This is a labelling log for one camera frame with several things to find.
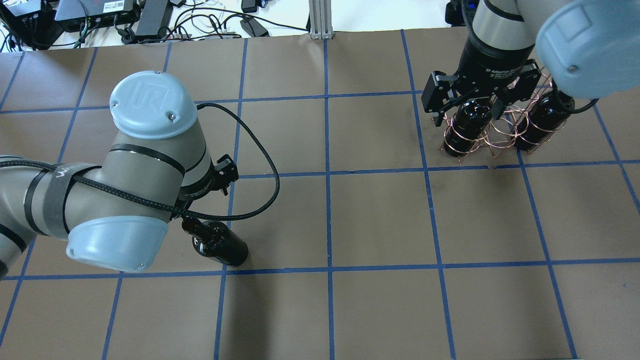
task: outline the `blue plastic cap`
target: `blue plastic cap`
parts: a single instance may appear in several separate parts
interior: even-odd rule
[[[81,263],[124,272],[151,266],[169,226],[151,217],[98,218],[69,233],[67,256]]]
[[[182,82],[156,71],[141,71],[124,78],[113,89],[109,107],[113,122],[123,133],[144,140],[179,135],[198,116]]]
[[[570,96],[628,90],[640,85],[639,19],[639,0],[576,0],[542,25],[538,55]]]

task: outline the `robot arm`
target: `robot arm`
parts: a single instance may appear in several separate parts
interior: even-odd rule
[[[638,0],[480,0],[473,21],[465,19],[469,36],[458,70],[432,72],[422,94],[436,126],[458,107],[447,153],[466,155],[491,119],[529,100],[541,76],[528,60],[534,46],[554,79],[546,110],[538,112],[553,113],[550,123],[575,113],[573,97],[594,99],[640,84],[638,18]]]
[[[151,265],[172,214],[78,183],[74,176],[177,205],[237,179],[228,156],[212,162],[196,106],[177,78],[133,74],[114,89],[110,107],[120,132],[101,167],[41,163],[41,169],[16,166],[23,160],[17,156],[0,156],[0,279],[37,234],[68,239],[67,255],[83,263],[127,272]],[[207,231],[199,222],[185,229],[195,236]]]

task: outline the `velcro strap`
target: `velcro strap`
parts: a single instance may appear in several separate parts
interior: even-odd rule
[[[61,164],[53,172],[43,203],[44,223],[51,236],[59,239],[68,238],[65,203],[71,190],[73,176],[93,168],[99,166],[85,163]]]

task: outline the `metal post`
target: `metal post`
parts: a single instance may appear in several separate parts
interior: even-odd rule
[[[331,0],[309,0],[311,38],[333,38],[331,25]]]

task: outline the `white label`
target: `white label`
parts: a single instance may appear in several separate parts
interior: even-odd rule
[[[124,1],[110,1],[108,3],[104,3],[104,8],[102,9],[103,13],[109,12],[119,12],[124,10]]]

